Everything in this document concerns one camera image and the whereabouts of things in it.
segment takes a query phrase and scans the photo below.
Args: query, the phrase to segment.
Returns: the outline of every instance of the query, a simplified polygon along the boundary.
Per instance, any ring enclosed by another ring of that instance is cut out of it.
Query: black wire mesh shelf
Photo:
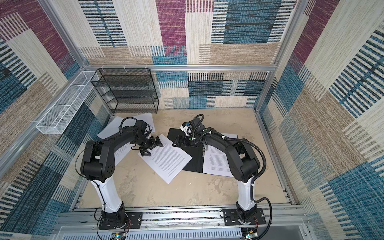
[[[157,113],[159,98],[149,69],[99,68],[91,83],[113,113]]]

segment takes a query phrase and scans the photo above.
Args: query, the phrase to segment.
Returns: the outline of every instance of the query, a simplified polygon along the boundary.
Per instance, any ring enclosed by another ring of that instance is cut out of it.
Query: cable
[[[96,211],[97,211],[98,209],[100,209],[100,208],[101,208],[101,207],[96,208],[95,212],[93,213],[93,218],[97,221],[97,223],[96,223],[96,233],[97,233],[97,236],[100,238],[100,240],[104,240],[104,239],[101,238],[101,236],[99,235],[99,231],[98,231],[98,228],[99,228],[99,221],[100,221],[100,219],[101,219],[101,217],[102,217],[103,215],[100,215],[100,218],[99,218],[99,219],[96,219]]]
[[[104,210],[103,210],[103,211],[105,211],[105,205],[106,205],[107,203],[105,202],[104,197],[103,197],[103,195],[102,195],[102,193],[101,193],[100,185],[97,184],[97,182],[95,182],[94,180],[91,180],[91,182],[94,182],[94,183],[96,184],[97,188],[99,189],[100,196],[101,196],[101,198],[103,199],[103,205],[104,205]]]
[[[257,218],[255,216],[253,216],[253,218],[256,221],[256,232],[259,233],[259,221],[257,220]]]
[[[266,198],[266,197],[262,197],[262,198],[260,198],[259,200],[255,200],[255,203],[259,203],[259,202],[261,202],[261,201],[263,201],[263,200],[266,200],[267,202],[268,202],[268,205],[269,205],[269,222],[268,222],[268,225],[266,226],[266,229],[263,231],[263,233],[262,234],[260,234],[257,238],[255,238],[254,240],[259,240],[259,239],[261,239],[265,234],[266,234],[266,232],[268,232],[268,230],[269,230],[269,227],[271,226],[271,223],[272,223],[272,204],[271,204],[271,202],[269,201],[269,199],[268,198]]]
[[[225,210],[225,209],[220,210],[220,212],[218,213],[218,214],[220,215],[221,218],[224,218],[224,214],[223,214],[223,216],[221,216],[221,212],[222,212],[223,210]]]
[[[193,131],[192,131],[192,138],[194,138],[195,137],[195,131],[196,131],[196,129],[200,126],[200,124],[203,122],[203,120],[204,120],[204,115],[203,114],[199,114],[199,115],[197,115],[197,116],[195,116],[193,119],[195,119],[195,118],[198,118],[198,117],[200,117],[201,116],[201,120],[199,121],[199,123],[196,125],[196,127],[195,127],[195,129],[193,129]]]
[[[137,121],[136,118],[133,118],[133,117],[126,117],[126,118],[124,118],[123,120],[121,120],[121,123],[120,123],[120,127],[121,127],[121,128],[122,128],[122,124],[123,124],[123,122],[124,122],[125,120],[127,120],[127,119],[134,119],[134,120]]]
[[[265,172],[265,169],[266,169],[266,159],[265,159],[264,153],[261,151],[261,149],[258,146],[256,146],[254,143],[252,143],[252,142],[250,142],[248,140],[244,140],[244,139],[240,139],[240,138],[228,138],[228,137],[224,137],[224,140],[238,141],[238,142],[243,142],[243,143],[249,144],[254,149],[256,149],[256,151],[258,151],[258,153],[262,157],[263,167],[262,167],[261,171],[252,179],[251,183],[253,184],[255,182],[255,180],[258,179]]]

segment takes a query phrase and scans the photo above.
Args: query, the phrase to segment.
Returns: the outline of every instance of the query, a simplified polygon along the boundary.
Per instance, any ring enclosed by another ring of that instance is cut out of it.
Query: red wire
[[[257,221],[257,218],[255,216],[253,216],[255,218],[255,221],[256,221],[256,232],[258,233],[259,232],[259,222]]]
[[[129,226],[129,228],[128,228],[128,231],[127,231],[127,232],[129,232],[129,230],[131,229],[131,220],[130,220],[130,219],[128,219],[127,226],[125,227],[124,231],[122,232],[123,234],[125,233],[125,230],[127,230],[127,227],[128,227],[128,226]]]

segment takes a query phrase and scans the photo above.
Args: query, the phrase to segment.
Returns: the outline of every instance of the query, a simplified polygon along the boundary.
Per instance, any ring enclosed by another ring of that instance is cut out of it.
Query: wire mesh rack
[[[157,113],[159,98],[150,69],[99,68],[91,83],[112,113]]]
[[[92,90],[93,71],[83,71],[42,117],[36,128],[43,134],[63,134]]]

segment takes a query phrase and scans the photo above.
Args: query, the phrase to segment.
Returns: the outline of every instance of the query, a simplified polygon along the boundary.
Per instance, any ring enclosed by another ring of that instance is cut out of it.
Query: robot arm
[[[103,229],[103,226],[107,226],[106,229],[110,229],[111,226],[119,229],[127,222],[124,203],[119,198],[113,181],[114,153],[127,143],[139,145],[142,156],[151,154],[148,149],[163,147],[159,137],[147,138],[151,130],[146,130],[146,122],[133,118],[136,120],[134,126],[122,127],[126,119],[121,122],[118,133],[101,141],[88,141],[81,163],[81,173],[91,181],[103,203],[100,229]]]
[[[180,127],[185,136],[178,136],[173,146],[193,146],[198,142],[214,146],[227,156],[228,165],[234,178],[238,180],[238,199],[236,202],[238,220],[242,224],[250,224],[256,212],[257,205],[254,200],[254,182],[262,175],[266,168],[266,160],[262,151],[246,139],[231,139],[215,129],[202,125],[204,115],[197,115]],[[263,167],[260,172],[260,162],[257,159],[254,147],[261,155]]]

